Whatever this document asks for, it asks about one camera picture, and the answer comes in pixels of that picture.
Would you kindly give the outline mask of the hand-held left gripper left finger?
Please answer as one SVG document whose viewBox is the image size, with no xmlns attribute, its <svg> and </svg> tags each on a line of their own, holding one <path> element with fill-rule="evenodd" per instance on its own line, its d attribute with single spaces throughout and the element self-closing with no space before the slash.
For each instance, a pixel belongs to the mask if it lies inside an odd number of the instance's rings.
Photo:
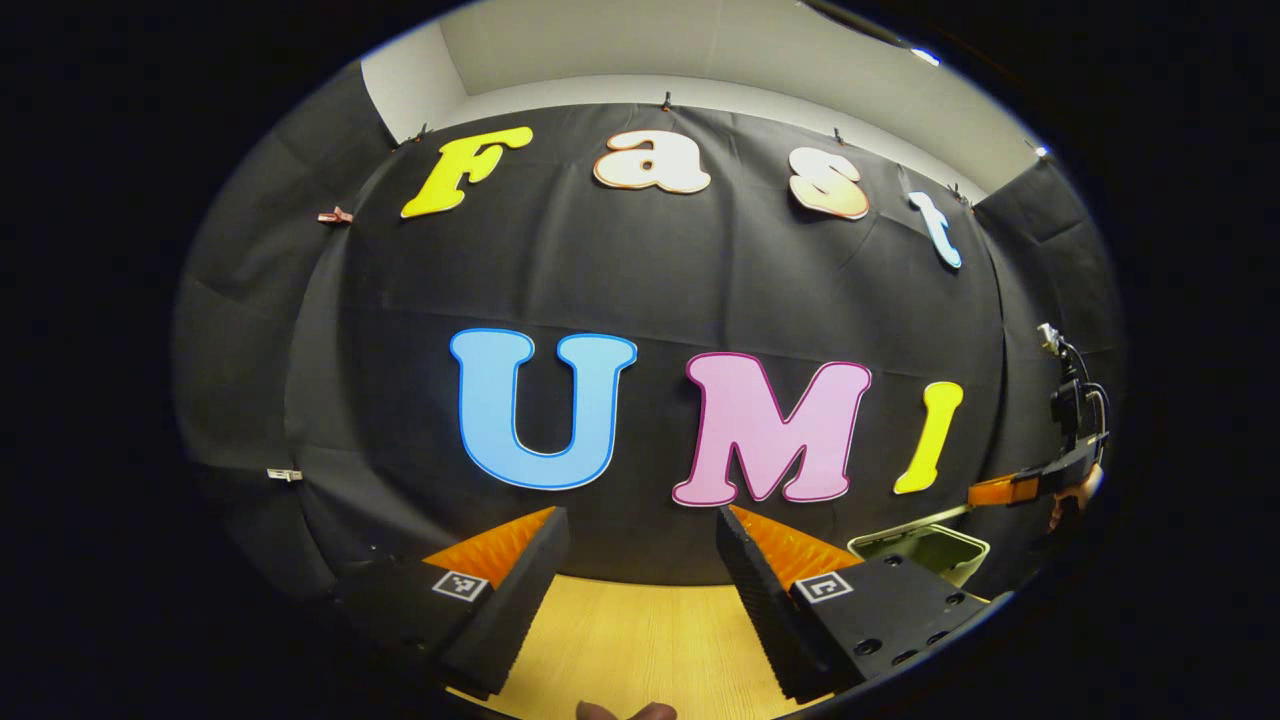
<svg viewBox="0 0 1280 720">
<path fill-rule="evenodd" d="M 477 700 L 500 693 L 570 548 L 547 507 L 420 559 L 340 578 L 335 614 L 406 676 Z"/>
</svg>

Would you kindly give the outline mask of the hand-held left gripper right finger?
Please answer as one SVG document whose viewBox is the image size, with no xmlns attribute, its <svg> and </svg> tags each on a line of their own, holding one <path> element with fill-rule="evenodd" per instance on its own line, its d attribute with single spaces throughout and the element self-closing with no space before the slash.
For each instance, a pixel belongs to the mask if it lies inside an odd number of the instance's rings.
<svg viewBox="0 0 1280 720">
<path fill-rule="evenodd" d="M 716 547 L 783 694 L 838 694 L 924 659 L 988 609 L 901 553 L 863 559 L 733 505 Z"/>
</svg>

